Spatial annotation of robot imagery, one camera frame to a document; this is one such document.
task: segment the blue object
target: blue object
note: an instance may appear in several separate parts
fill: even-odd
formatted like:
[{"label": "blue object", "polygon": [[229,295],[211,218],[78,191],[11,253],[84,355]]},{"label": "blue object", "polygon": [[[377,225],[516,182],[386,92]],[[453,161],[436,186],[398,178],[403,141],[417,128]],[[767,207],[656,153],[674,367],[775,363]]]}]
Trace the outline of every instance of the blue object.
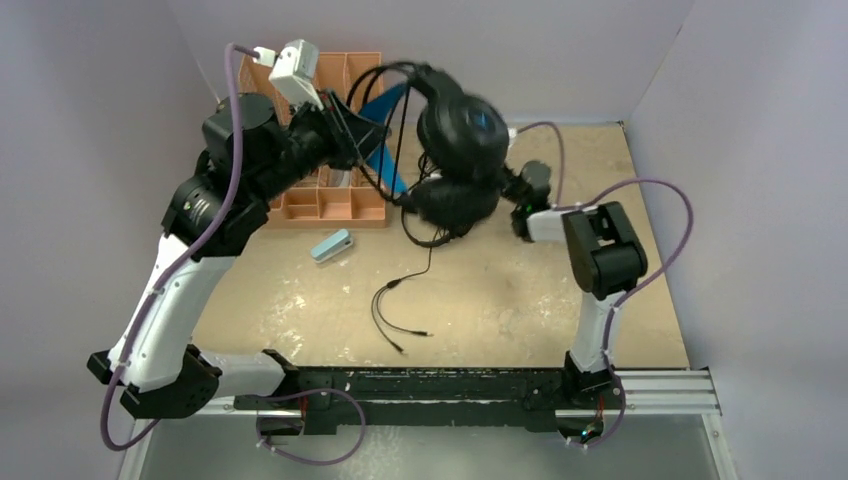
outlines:
[{"label": "blue object", "polygon": [[[399,83],[363,105],[359,110],[359,114],[369,120],[386,123],[389,112],[401,97],[403,97],[404,93],[406,93],[406,83]],[[382,166],[380,165],[381,156],[383,160]],[[389,152],[389,147],[383,145],[382,148],[371,154],[365,163],[380,174],[383,177],[383,181],[387,184],[391,182],[395,170],[395,161],[392,158],[391,152]],[[394,185],[389,185],[389,188],[395,193],[404,193],[408,190],[400,176],[395,178]]]},{"label": "blue object", "polygon": [[312,255],[312,259],[315,260],[316,263],[321,263],[352,246],[353,236],[347,231],[347,229],[343,228],[313,247],[309,253]]}]

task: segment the gray wall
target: gray wall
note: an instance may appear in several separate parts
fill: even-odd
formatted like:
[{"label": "gray wall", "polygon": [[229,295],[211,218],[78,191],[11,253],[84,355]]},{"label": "gray wall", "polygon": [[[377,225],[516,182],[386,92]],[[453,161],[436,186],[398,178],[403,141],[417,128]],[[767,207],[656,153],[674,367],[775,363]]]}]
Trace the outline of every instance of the gray wall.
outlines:
[{"label": "gray wall", "polygon": [[[837,0],[699,0],[629,127],[696,206],[669,283],[746,479],[848,471],[846,25]],[[645,196],[667,255],[681,208]]]},{"label": "gray wall", "polygon": [[164,0],[4,0],[0,63],[0,477],[114,478],[85,361],[127,324],[214,101]]},{"label": "gray wall", "polygon": [[220,94],[227,42],[305,38],[430,61],[511,120],[597,122],[630,115],[694,0],[169,1]]}]

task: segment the headphones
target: headphones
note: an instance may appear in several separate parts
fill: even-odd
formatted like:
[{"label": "headphones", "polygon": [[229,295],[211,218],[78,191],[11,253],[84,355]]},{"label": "headphones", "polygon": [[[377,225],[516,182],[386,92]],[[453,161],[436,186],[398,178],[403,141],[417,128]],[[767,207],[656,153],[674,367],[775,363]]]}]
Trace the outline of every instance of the headphones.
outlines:
[{"label": "headphones", "polygon": [[[408,86],[427,100],[416,126],[424,149],[419,166],[423,172],[431,163],[438,176],[422,178],[396,203],[410,240],[432,248],[465,235],[494,213],[508,180],[504,163],[509,132],[489,102],[464,92],[442,70],[415,64]],[[410,213],[444,235],[429,242],[413,237],[405,223]]]}]

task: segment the headphone cable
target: headphone cable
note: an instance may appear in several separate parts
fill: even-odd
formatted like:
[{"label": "headphone cable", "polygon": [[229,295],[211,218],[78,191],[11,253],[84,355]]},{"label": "headphone cable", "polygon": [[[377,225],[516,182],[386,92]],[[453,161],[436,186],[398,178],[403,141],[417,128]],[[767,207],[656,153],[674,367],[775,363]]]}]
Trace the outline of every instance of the headphone cable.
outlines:
[{"label": "headphone cable", "polygon": [[[440,233],[441,233],[441,229],[437,230],[436,234],[433,236],[433,240],[435,240],[436,237],[438,237]],[[419,336],[419,337],[432,337],[433,334],[431,334],[427,331],[424,331],[424,330],[411,330],[411,329],[408,329],[408,328],[399,327],[399,326],[393,324],[392,322],[386,320],[386,317],[383,315],[383,312],[380,311],[380,303],[382,302],[383,296],[385,296],[386,292],[397,287],[404,280],[408,280],[408,279],[413,278],[413,277],[418,277],[418,276],[424,275],[425,273],[429,272],[430,266],[432,266],[432,264],[433,264],[433,247],[430,247],[430,248],[428,248],[428,251],[427,251],[427,267],[424,268],[424,270],[421,270],[421,271],[415,272],[415,273],[410,273],[410,274],[404,275],[403,277],[395,278],[394,280],[390,280],[388,283],[386,283],[385,285],[380,287],[374,293],[374,296],[371,298],[371,319],[374,320],[374,325],[377,326],[377,330],[380,331],[380,334],[383,336],[383,338],[385,338],[386,341],[389,342],[389,344],[401,355],[405,354],[403,347],[401,347],[397,342],[395,342],[394,340],[391,339],[391,337],[389,337],[389,335],[386,333],[386,331],[383,330],[383,327],[380,324],[380,322],[385,323],[388,327],[391,327],[391,328],[393,328],[393,329],[395,329],[399,332],[408,333],[410,335],[415,335],[415,336]]]}]

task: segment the wooden table surface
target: wooden table surface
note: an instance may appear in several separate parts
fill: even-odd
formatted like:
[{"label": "wooden table surface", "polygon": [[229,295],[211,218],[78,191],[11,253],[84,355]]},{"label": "wooden table surface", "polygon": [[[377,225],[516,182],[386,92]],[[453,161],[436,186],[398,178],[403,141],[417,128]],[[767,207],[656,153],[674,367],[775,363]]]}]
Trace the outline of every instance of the wooden table surface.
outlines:
[{"label": "wooden table surface", "polygon": [[[560,130],[567,149],[563,204],[585,202],[634,176],[619,126]],[[416,176],[419,152],[410,129],[400,163],[407,180]],[[557,175],[550,129],[521,135],[509,164],[520,168],[531,159],[548,163]],[[659,256],[639,188],[619,190],[609,200],[624,205],[653,271]],[[332,230],[257,232],[212,295],[194,343],[221,353],[274,348],[300,365],[560,366],[576,333],[582,292],[565,247],[516,238],[511,208],[501,201],[468,236],[435,249],[429,273],[386,294],[382,305],[389,321],[433,334],[388,332],[405,355],[381,337],[370,314],[378,288],[427,262],[427,250],[406,239],[397,212],[389,228],[353,230],[355,246],[322,265],[311,260],[309,250]],[[413,229],[432,232],[421,224]],[[664,277],[622,312],[614,351],[619,366],[688,366]]]}]

